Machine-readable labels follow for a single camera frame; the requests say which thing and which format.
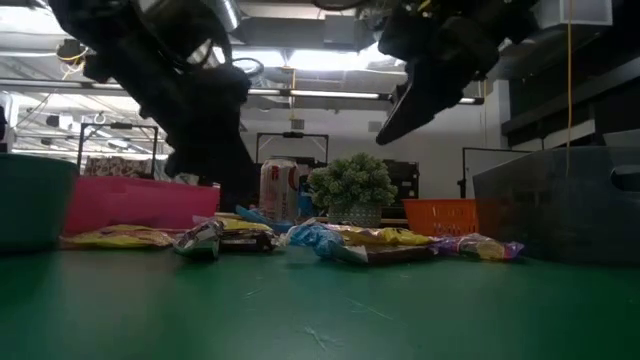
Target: plant pot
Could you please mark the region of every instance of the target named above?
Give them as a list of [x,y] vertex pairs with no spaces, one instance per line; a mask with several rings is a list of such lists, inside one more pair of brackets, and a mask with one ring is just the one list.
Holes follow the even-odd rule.
[[380,226],[382,207],[380,205],[356,204],[351,208],[329,208],[329,223],[350,223],[359,227],[375,228]]

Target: potted plant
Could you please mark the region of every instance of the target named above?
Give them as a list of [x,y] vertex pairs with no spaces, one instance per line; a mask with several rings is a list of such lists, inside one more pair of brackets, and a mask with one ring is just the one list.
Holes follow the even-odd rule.
[[382,206],[393,203],[398,189],[387,166],[366,153],[332,161],[309,176],[313,203],[329,210],[329,222],[361,227],[380,225]]

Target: food package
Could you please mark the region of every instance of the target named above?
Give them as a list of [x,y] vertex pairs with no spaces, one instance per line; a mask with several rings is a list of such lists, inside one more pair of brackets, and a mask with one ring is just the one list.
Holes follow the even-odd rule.
[[438,253],[438,249],[431,245],[431,239],[421,245],[396,246],[400,242],[397,234],[397,229],[383,231],[326,225],[310,219],[291,228],[284,236],[284,242],[294,246],[311,247],[316,255],[324,259],[365,265],[424,260]]
[[480,234],[469,234],[457,237],[443,237],[435,243],[438,249],[445,254],[458,254],[462,256],[493,261],[512,260],[524,248],[517,242],[501,243],[492,238]]
[[135,225],[114,225],[97,231],[63,238],[66,248],[145,248],[165,247],[172,238],[165,232]]
[[326,225],[309,219],[304,223],[294,226],[284,235],[283,245],[307,246],[313,248],[316,255],[324,259],[331,259],[331,243],[344,246],[342,235]]
[[327,224],[330,230],[339,232],[347,245],[427,245],[435,240],[401,228],[367,229],[356,226]]
[[337,260],[361,265],[384,265],[410,261],[427,260],[438,254],[432,245],[385,246],[360,245],[342,246],[329,243],[331,255]]
[[216,260],[223,227],[218,220],[207,220],[178,237],[173,248],[178,254],[192,259]]
[[225,217],[215,217],[215,220],[218,220],[222,223],[224,227],[224,231],[230,230],[265,230],[272,231],[271,228],[265,224],[251,223],[248,221],[231,219]]
[[218,216],[205,221],[211,220],[222,225],[220,252],[269,252],[276,248],[276,236],[265,224]]

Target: soda can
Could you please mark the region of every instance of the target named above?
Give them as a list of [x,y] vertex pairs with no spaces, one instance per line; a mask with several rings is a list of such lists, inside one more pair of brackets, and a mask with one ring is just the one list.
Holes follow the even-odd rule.
[[260,170],[260,211],[275,222],[295,222],[298,217],[298,166],[293,159],[274,157]]

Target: blue plastic bag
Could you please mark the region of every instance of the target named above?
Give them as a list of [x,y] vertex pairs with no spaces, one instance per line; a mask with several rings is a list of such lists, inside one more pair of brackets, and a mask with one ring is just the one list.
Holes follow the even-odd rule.
[[344,246],[342,235],[311,219],[302,225],[292,227],[287,233],[289,245],[313,248],[321,258],[331,258],[330,243]]

